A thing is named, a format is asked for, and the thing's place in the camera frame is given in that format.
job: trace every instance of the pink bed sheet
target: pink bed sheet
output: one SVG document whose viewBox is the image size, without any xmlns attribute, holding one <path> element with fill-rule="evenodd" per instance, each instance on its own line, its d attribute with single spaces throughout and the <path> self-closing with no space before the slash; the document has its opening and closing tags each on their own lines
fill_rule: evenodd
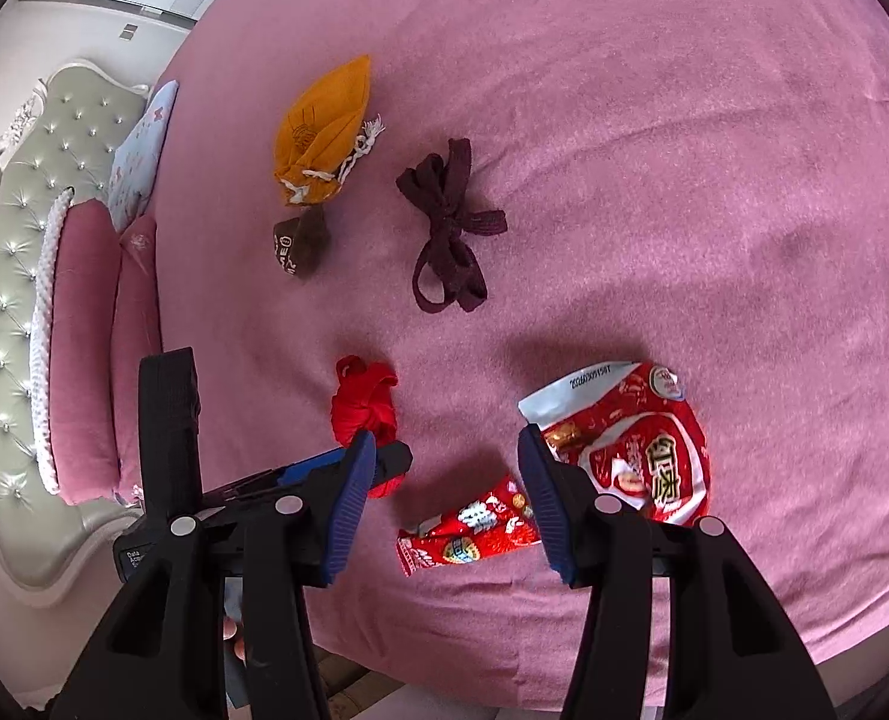
<svg viewBox="0 0 889 720">
<path fill-rule="evenodd" d="M 275 261 L 281 116 L 363 52 L 387 131 L 328 204 L 307 283 Z M 206 485 L 333 445 L 333 365 L 390 361 L 416 461 L 316 642 L 485 704 L 560 707 L 587 606 L 539 548 L 405 579 L 395 531 L 515 468 L 515 403 L 604 359 L 688 386 L 712 511 L 815 659 L 889 623 L 889 20 L 875 0 L 218 0 L 155 189 L 166 348 L 193 346 Z M 419 312 L 427 219 L 395 177 L 470 137 L 491 298 Z M 659 592 L 659 599 L 666 599 Z M 648 700 L 667 653 L 657 605 Z"/>
</svg>

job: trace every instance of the blue rubber tip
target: blue rubber tip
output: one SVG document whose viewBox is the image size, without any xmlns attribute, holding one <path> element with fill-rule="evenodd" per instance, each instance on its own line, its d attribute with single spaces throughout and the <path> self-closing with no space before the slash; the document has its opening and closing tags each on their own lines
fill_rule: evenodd
<svg viewBox="0 0 889 720">
<path fill-rule="evenodd" d="M 355 436 L 342 461 L 352 464 L 352 471 L 347 475 L 334 508 L 331 509 L 331 522 L 328 523 L 328 543 L 322 560 L 322 579 L 331 584 L 334 578 L 345 570 L 347 556 L 352 552 L 352 541 L 361 521 L 361 512 L 365 510 L 368 490 L 374 479 L 374 464 L 377 448 L 374 434 L 368 431 L 359 432 Z"/>
<path fill-rule="evenodd" d="M 571 526 L 547 463 L 556 463 L 536 425 L 518 434 L 518 471 L 534 509 L 534 523 L 542 537 L 548 564 L 565 584 L 573 583 L 577 565 L 571 551 Z"/>
</svg>

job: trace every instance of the red ribbon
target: red ribbon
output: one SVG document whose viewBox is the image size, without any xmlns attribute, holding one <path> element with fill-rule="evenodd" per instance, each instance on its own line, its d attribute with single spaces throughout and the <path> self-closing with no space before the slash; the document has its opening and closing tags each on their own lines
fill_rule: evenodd
<svg viewBox="0 0 889 720">
<path fill-rule="evenodd" d="M 335 440 L 349 446 L 355 433 L 364 428 L 374 433 L 378 446 L 388 445 L 398 435 L 398 418 L 391 402 L 391 389 L 398 386 L 398 376 L 385 362 L 365 365 L 360 357 L 342 357 L 336 365 L 338 391 L 331 398 L 331 429 Z M 382 498 L 393 493 L 404 474 L 395 476 L 368 493 Z"/>
</svg>

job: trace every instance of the tied bow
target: tied bow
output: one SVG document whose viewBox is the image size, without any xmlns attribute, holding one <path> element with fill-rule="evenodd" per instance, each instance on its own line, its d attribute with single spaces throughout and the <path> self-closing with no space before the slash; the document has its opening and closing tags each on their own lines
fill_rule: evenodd
<svg viewBox="0 0 889 720">
<path fill-rule="evenodd" d="M 427 215 L 431 233 L 418 255 L 411 288 L 419 309 L 438 314 L 455 300 L 467 312 L 474 311 L 488 299 L 488 286 L 474 252 L 462 240 L 462 232 L 472 235 L 500 235 L 508 231 L 504 211 L 465 210 L 465 190 L 471 175 L 471 141 L 448 140 L 448 161 L 438 154 L 428 154 L 399 177 L 398 191 Z M 433 303 L 418 286 L 424 266 L 441 279 L 444 300 Z"/>
</svg>

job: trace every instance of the headboard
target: headboard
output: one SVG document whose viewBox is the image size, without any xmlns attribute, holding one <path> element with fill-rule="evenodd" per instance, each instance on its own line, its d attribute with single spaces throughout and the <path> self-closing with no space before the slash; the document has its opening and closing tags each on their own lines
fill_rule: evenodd
<svg viewBox="0 0 889 720">
<path fill-rule="evenodd" d="M 67 506 L 35 467 L 28 350 L 45 220 L 68 186 L 106 190 L 115 148 L 147 103 L 85 61 L 39 82 L 0 138 L 0 574 L 29 605 L 51 605 L 83 563 L 139 514 L 110 501 Z"/>
</svg>

